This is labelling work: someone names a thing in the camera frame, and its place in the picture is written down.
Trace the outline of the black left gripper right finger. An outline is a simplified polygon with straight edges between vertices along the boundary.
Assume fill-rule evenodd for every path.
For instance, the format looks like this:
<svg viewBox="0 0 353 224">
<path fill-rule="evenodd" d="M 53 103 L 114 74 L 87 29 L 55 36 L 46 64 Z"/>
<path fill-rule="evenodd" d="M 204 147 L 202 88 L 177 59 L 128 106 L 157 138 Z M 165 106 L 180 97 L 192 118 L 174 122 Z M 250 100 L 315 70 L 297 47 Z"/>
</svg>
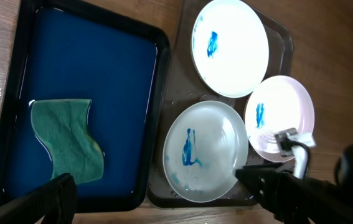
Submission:
<svg viewBox="0 0 353 224">
<path fill-rule="evenodd" d="M 238 181 L 283 223 L 353 223 L 353 205 L 334 184 L 296 178 L 283 164 L 245 166 Z"/>
</svg>

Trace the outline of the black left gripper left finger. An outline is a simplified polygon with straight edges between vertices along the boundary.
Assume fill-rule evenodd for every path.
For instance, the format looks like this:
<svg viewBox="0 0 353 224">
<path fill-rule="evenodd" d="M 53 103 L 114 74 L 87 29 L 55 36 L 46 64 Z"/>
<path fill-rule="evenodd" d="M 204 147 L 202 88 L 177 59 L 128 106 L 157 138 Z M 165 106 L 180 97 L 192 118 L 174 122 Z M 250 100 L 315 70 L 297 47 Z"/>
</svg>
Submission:
<svg viewBox="0 0 353 224">
<path fill-rule="evenodd" d="M 0 207 L 0 223 L 72 223 L 77 209 L 77 186 L 62 174 L 26 196 Z"/>
</svg>

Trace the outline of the grey white plate bottom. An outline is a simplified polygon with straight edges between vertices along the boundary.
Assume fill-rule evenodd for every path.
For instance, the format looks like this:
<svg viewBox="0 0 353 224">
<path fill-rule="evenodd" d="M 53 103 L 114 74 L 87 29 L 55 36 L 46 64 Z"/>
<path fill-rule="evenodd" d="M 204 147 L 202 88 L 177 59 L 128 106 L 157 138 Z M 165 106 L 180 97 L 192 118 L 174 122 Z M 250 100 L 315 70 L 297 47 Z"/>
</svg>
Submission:
<svg viewBox="0 0 353 224">
<path fill-rule="evenodd" d="M 248 136 L 240 115 L 219 101 L 184 110 L 165 138 L 162 163 L 172 189 L 195 203 L 214 201 L 237 183 L 235 171 L 248 157 Z"/>
</svg>

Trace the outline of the green scrubbing sponge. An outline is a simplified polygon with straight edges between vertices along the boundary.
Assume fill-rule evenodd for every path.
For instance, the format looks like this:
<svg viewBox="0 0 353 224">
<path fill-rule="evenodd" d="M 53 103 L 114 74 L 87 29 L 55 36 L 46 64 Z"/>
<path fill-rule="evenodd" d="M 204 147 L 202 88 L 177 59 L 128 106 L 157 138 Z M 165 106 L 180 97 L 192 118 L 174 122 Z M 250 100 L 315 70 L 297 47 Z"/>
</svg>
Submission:
<svg viewBox="0 0 353 224">
<path fill-rule="evenodd" d="M 51 178 L 71 174 L 75 183 L 102 178 L 104 155 L 88 130 L 90 99 L 39 100 L 31 105 L 31 126 L 48 150 L 53 164 Z"/>
</svg>

